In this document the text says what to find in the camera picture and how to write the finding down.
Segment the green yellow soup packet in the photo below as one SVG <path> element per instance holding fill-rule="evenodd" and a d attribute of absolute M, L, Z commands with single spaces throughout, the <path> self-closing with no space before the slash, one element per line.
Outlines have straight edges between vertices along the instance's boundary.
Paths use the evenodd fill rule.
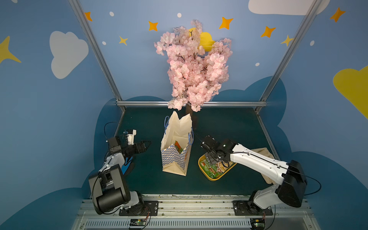
<path fill-rule="evenodd" d="M 223 162 L 218 162 L 215 165 L 210 164 L 203 155 L 198 161 L 202 173 L 211 181 L 216 181 L 222 177 L 228 170 L 228 167 Z"/>

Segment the blue checkered paper bag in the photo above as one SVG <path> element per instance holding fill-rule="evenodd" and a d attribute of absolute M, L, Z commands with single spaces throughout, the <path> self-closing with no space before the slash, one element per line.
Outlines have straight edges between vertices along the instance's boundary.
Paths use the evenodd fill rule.
<path fill-rule="evenodd" d="M 166 116 L 164 136 L 161 141 L 163 171 L 186 176 L 193 142 L 190 115 L 179 118 L 174 111 L 171 116 Z"/>

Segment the red green soup packet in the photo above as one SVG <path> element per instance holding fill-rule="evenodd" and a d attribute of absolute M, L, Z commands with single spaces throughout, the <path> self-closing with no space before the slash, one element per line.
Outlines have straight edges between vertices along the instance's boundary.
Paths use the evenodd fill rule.
<path fill-rule="evenodd" d="M 180 143 L 178 141 L 175 141 L 174 146 L 179 154 L 183 152 L 183 148 L 181 147 Z"/>

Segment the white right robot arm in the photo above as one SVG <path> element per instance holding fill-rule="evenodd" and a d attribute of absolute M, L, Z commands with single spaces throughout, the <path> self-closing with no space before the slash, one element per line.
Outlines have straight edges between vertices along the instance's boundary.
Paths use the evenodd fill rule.
<path fill-rule="evenodd" d="M 201 143 L 206 153 L 226 167 L 229 162 L 251 168 L 275 182 L 274 185 L 256 190 L 244 204 L 253 215 L 278 204 L 286 204 L 293 208 L 302 206 L 309 176 L 304 174 L 301 164 L 292 160 L 287 163 L 263 156 L 245 146 L 229 139 L 222 143 L 206 136 Z"/>

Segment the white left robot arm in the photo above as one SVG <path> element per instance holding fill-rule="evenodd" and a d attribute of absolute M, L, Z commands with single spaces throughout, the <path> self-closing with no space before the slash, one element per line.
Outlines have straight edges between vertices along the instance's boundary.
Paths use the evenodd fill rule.
<path fill-rule="evenodd" d="M 110 215 L 122 211 L 127 215 L 150 215 L 150 208 L 137 191 L 130 191 L 125 174 L 134 167 L 134 155 L 143 153 L 151 145 L 151 141 L 135 142 L 135 129 L 124 132 L 126 143 L 122 144 L 119 136 L 106 140 L 108 151 L 104 157 L 102 168 L 89 176 L 91 197 L 98 215 Z"/>

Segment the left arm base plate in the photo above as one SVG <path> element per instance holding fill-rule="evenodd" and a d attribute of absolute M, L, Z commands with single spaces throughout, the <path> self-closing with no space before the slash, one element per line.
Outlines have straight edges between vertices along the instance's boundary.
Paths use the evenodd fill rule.
<path fill-rule="evenodd" d="M 157 216 L 159 201 L 144 201 L 144 204 L 137 204 L 130 209 L 121 209 L 119 216 Z"/>

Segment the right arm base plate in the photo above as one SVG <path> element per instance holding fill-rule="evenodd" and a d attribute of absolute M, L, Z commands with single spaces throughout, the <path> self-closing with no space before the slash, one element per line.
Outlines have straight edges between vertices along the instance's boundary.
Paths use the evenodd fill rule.
<path fill-rule="evenodd" d="M 232 202 L 233 209 L 236 216 L 272 216 L 273 211 L 271 207 L 266 209 L 260 209 L 254 204 L 250 204 L 249 201 L 235 200 Z"/>

